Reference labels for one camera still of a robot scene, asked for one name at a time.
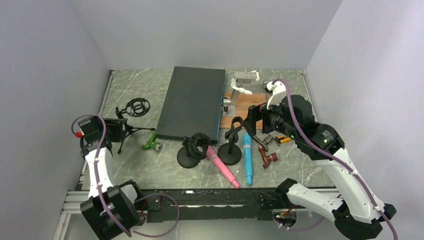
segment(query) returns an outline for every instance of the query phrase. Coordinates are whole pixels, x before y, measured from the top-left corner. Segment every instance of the black flat panel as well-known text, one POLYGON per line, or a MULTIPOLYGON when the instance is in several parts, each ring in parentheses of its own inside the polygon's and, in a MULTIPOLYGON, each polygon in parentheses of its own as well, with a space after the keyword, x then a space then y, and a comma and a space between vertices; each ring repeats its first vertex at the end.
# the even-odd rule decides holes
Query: black flat panel
POLYGON ((160 139, 204 133, 218 140, 225 70, 176 66, 156 128, 160 139))

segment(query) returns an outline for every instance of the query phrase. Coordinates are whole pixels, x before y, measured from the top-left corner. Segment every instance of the white wall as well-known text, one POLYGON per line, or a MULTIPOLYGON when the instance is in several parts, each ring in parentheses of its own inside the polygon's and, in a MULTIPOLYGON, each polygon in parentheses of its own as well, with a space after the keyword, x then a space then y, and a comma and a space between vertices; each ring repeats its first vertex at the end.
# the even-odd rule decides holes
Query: white wall
POLYGON ((342 0, 72 0, 111 69, 305 69, 342 0))
MULTIPOLYGON (((423 76, 420 0, 344 0, 306 70, 320 121, 338 130, 372 190, 395 205, 399 239, 423 235, 423 76)), ((388 227, 378 239, 392 239, 388 227)))
POLYGON ((0 239, 53 238, 108 69, 69 0, 0 2, 0 239))

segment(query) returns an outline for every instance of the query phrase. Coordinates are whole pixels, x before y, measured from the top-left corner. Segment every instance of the tabletop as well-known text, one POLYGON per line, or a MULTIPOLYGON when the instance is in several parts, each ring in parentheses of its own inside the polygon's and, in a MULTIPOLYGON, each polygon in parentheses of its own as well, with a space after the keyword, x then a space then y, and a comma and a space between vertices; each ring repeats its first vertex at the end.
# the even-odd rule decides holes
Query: tabletop
MULTIPOLYGON (((308 99, 307 89, 299 70, 277 69, 225 69, 224 92, 231 92, 230 79, 234 71, 257 70, 261 80, 285 78, 292 94, 302 95, 308 99)), ((134 127, 156 128, 167 94, 173 69, 119 69, 112 73, 112 81, 106 95, 101 116, 116 118, 115 107, 122 109, 133 98, 145 98, 151 104, 150 111, 142 117, 130 117, 128 123, 134 127)), ((262 81, 252 82, 244 87, 253 93, 262 92, 262 81)), ((219 130, 218 144, 226 143, 224 133, 228 128, 219 130)), ((246 131, 242 129, 237 145, 243 152, 241 137, 246 131)), ((263 139, 265 134, 258 132, 263 139)), ((177 152, 182 148, 181 141, 156 139, 163 148, 156 152, 153 149, 142 150, 152 136, 149 130, 138 131, 129 136, 123 144, 122 152, 117 154, 119 143, 112 147, 113 171, 116 184, 128 180, 135 181, 141 189, 215 189, 233 188, 215 165, 207 158, 200 161, 194 168, 186 169, 177 162, 177 152)), ((233 166, 228 166, 237 178, 241 188, 277 187, 286 178, 291 178, 306 187, 332 187, 334 184, 327 174, 314 161, 303 154, 293 141, 277 146, 275 142, 269 145, 267 154, 276 152, 279 160, 272 162, 268 168, 262 167, 263 161, 258 151, 258 144, 253 142, 253 185, 247 185, 244 159, 233 166)), ((90 178, 86 177, 83 190, 90 188, 90 178)))

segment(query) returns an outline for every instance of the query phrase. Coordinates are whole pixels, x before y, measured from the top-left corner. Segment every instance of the blue cap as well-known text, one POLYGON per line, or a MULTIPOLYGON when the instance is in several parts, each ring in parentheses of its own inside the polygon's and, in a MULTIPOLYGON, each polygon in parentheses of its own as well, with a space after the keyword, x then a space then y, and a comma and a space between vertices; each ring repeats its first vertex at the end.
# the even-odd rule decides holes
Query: blue cap
POLYGON ((245 133, 243 134, 243 140, 241 141, 241 144, 244 145, 252 145, 252 138, 249 136, 249 134, 245 133))
POLYGON ((252 176, 246 176, 246 179, 247 179, 247 184, 248 185, 252 185, 253 184, 252 176))

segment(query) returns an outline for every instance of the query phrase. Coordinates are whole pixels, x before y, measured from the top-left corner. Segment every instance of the black round base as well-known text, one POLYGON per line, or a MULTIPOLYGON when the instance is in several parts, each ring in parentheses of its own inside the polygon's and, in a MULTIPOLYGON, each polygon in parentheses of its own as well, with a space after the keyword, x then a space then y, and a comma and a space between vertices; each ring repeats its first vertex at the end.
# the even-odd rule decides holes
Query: black round base
POLYGON ((218 157, 222 160, 225 165, 232 166, 236 165, 242 159, 242 151, 240 147, 234 145, 232 147, 232 153, 228 153, 229 143, 222 144, 218 149, 218 157))
POLYGON ((186 149, 184 147, 182 147, 176 154, 176 160, 178 161, 178 164, 185 169, 194 168, 200 163, 199 159, 187 156, 186 149))

